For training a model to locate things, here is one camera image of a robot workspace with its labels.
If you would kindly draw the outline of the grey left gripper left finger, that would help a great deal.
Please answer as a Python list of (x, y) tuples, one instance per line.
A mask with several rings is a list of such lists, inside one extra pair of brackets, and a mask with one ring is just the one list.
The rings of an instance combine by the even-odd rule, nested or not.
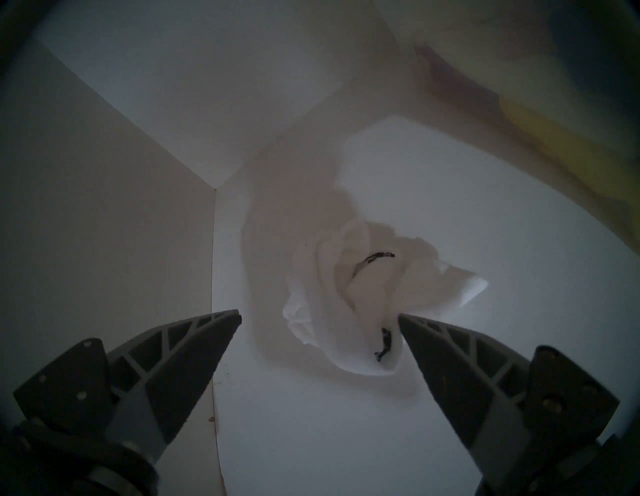
[(241, 324), (238, 310), (144, 331), (110, 352), (85, 338), (13, 393), (27, 419), (91, 439), (133, 442), (158, 460), (206, 392)]

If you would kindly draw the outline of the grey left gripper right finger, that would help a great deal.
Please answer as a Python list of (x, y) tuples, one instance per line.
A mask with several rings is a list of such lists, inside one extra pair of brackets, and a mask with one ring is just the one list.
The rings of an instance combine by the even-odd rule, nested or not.
[(541, 473), (596, 441), (620, 401), (567, 355), (400, 314), (434, 400), (482, 473)]

